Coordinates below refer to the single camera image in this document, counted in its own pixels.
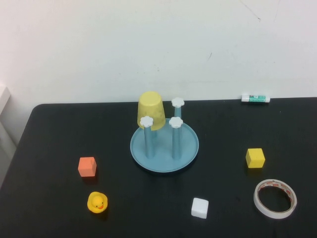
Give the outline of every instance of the glue stick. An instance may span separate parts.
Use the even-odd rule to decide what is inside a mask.
[[[241,102],[269,103],[270,97],[268,97],[268,96],[242,95]]]

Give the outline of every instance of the blue plate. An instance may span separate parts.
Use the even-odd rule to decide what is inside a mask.
[[[134,160],[143,168],[159,173],[168,173],[180,170],[189,165],[197,155],[199,142],[193,129],[183,124],[181,127],[181,157],[172,158],[172,127],[166,119],[165,125],[153,131],[155,155],[148,159],[145,154],[144,131],[138,128],[132,136],[130,150]]]

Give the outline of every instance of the blue peg stand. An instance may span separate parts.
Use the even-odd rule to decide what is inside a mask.
[[[168,122],[172,126],[173,130],[173,147],[172,147],[172,157],[173,159],[180,159],[181,157],[181,144],[180,144],[180,127],[183,124],[183,120],[180,117],[173,117]]]
[[[144,128],[144,138],[145,138],[145,149],[146,149],[147,157],[151,159],[154,156],[154,145],[153,145],[152,131],[150,127]]]
[[[176,98],[172,103],[175,106],[175,115],[179,117],[166,118],[165,125],[156,131],[151,130],[152,118],[146,116],[145,121],[141,118],[140,124],[144,129],[138,128],[131,138],[130,150],[134,160],[153,172],[169,173],[180,170],[195,159],[199,149],[196,133],[180,117],[184,101]]]
[[[172,100],[172,105],[175,107],[174,117],[182,118],[182,109],[181,107],[185,105],[185,102],[182,98],[174,98]]]
[[[144,127],[144,140],[146,156],[151,159],[154,156],[154,144],[151,126],[153,125],[153,118],[146,116],[141,118],[140,124]]]
[[[182,118],[182,109],[175,107],[174,117]]]

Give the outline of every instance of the green label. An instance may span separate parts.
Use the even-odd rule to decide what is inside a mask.
[[[265,96],[250,96],[249,102],[265,103]]]

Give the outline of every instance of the white flower-shaped peg top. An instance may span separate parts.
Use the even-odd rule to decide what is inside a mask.
[[[172,99],[173,107],[180,108],[181,106],[185,105],[184,99],[182,98],[174,98]]]
[[[183,124],[183,120],[179,117],[172,117],[169,120],[169,124],[173,127],[173,128],[180,128],[181,125]]]
[[[149,116],[145,116],[141,118],[140,124],[144,127],[150,127],[153,125],[153,118]]]

